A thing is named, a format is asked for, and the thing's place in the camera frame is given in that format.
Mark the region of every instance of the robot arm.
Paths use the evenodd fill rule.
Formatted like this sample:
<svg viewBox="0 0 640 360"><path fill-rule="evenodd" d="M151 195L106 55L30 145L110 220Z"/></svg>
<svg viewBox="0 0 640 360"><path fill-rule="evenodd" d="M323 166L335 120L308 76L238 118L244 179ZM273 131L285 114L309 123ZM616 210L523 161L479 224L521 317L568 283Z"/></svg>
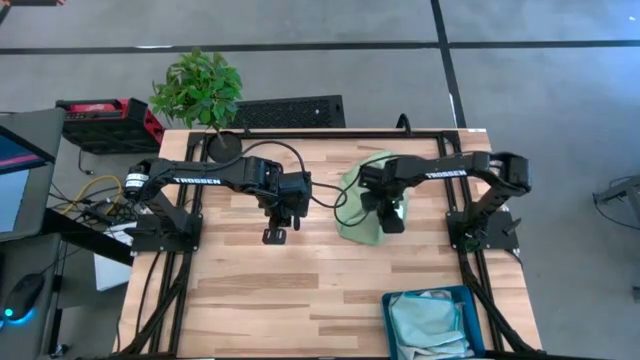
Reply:
<svg viewBox="0 0 640 360"><path fill-rule="evenodd" d="M300 218L307 215L311 198L310 173L284 174L279 163L255 156L226 164L146 160L129 169L125 196L153 212L163 232L156 235L161 236L194 236L201 223L199 214L189 214L169 202L161 191L168 184L225 186L255 196L258 207L269 217L263 236L266 244L283 244L286 232L279 227L291 226L292 220L294 229L300 228Z"/></svg>
<svg viewBox="0 0 640 360"><path fill-rule="evenodd" d="M385 233L404 231L404 223L395 209L407 187L426 180L475 176L491 188L477 202L465 209L463 233L476 237L483 232L491 214L510 197L531 191L529 160L511 153L472 152L441 159L401 156L387 161L384 168L365 166L361 169L359 185L369 192L361 196L365 210L376 210Z"/></svg>

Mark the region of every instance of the floor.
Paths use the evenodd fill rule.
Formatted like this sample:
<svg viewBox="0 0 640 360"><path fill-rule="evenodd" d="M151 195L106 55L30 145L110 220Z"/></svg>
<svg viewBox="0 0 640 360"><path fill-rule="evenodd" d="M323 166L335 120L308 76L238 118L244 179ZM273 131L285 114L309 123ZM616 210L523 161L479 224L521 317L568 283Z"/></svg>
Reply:
<svg viewBox="0 0 640 360"><path fill-rule="evenodd" d="M133 46L401 42L403 49L225 55L243 76L247 100L341 94L349 127L389 127L404 112L414 127L487 128L495 150L530 158L534 190L509 207L523 218L518 235L544 348L640 358L640 304L631 297L631 286L640 285L638 234L599 216L591 200L611 179L640 172L632 155L640 152L637 2L441 0L451 43L444 62L432 46L444 40L432 3L185 0L177 8L173 0L69 0L59 8L17 7L0 26L0 110L43 109L58 99L146 99L176 54L125 53ZM76 47L120 53L61 54ZM7 55L7 48L32 50ZM33 48L57 50L33 55ZM86 155L84 165L122 176L138 158ZM72 196L90 177L76 170L73 145L63 141L58 159L55 183ZM603 207L633 224L628 209L615 201ZM104 311L70 313L63 337L76 347L67 358L110 349L118 299ZM85 328L92 331L78 331Z"/></svg>

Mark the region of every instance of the wooden tabletop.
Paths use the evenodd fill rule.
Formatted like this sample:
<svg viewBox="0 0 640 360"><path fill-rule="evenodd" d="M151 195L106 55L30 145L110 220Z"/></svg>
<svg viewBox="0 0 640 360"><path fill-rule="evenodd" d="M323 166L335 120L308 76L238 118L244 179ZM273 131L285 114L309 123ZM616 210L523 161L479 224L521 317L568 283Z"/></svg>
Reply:
<svg viewBox="0 0 640 360"><path fill-rule="evenodd" d="M184 160L188 134L167 131L160 157ZM484 130L460 130L460 138L463 151L491 150ZM244 146L253 142L245 141ZM381 150L439 157L436 141L430 139L285 142L300 152L313 181L336 185L359 160ZM294 155L283 147L265 145L252 154L281 162L285 172L299 171ZM476 199L488 189L480 180L469 181ZM178 187L167 186L164 191L175 200ZM382 294L462 282L444 220L448 205L443 181L427 181L409 192L406 231L388 235L384 245L370 247L342 239L332 211L312 203L300 231L288 229L286 245L266 246L261 237L267 218L254 197L205 187L205 225L191 267L178 355L388 356ZM333 203L337 195L319 187L313 193L326 203ZM485 255L497 306L526 342L540 348L520 265L504 251L485 251ZM120 321L123 346L133 338L153 257L143 254L135 259ZM143 321L155 308L163 264L164 255L153 273ZM484 342L491 348L486 313L479 307ZM168 324L163 327L161 350L168 346Z"/></svg>

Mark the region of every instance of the computer mouse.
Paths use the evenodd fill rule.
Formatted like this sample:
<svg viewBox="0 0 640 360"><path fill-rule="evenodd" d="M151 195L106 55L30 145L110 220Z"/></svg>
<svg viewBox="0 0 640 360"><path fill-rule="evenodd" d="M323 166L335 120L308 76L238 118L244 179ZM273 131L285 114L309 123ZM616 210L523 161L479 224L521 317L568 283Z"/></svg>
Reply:
<svg viewBox="0 0 640 360"><path fill-rule="evenodd" d="M9 321L24 318L38 299L44 286L44 275L39 273L25 275L11 289L4 303L4 315Z"/></svg>

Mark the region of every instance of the blue basket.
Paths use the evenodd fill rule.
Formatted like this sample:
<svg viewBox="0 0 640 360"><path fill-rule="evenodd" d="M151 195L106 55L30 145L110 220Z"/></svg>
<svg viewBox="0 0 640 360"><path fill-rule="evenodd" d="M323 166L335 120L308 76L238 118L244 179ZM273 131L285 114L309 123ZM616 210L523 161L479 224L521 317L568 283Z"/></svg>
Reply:
<svg viewBox="0 0 640 360"><path fill-rule="evenodd" d="M483 357L484 343L482 342L482 333L480 332L480 323L478 322L478 313L476 313L476 307L473 302L473 296L471 290L464 285L447 286L441 288L424 289L424 290L410 290L403 292L410 292L415 294L421 294L425 291L431 290L446 290L451 293L453 301L456 303L464 303L462 307L462 322L464 324L465 334L469 346L473 350L473 357ZM387 342L389 344L389 357L391 360L398 359L398 348L396 345L396 336L393 331L393 324L391 322L391 315L389 314L389 302L391 297L400 295L403 292L388 293L382 296L382 313L384 314L384 326L387 332Z"/></svg>

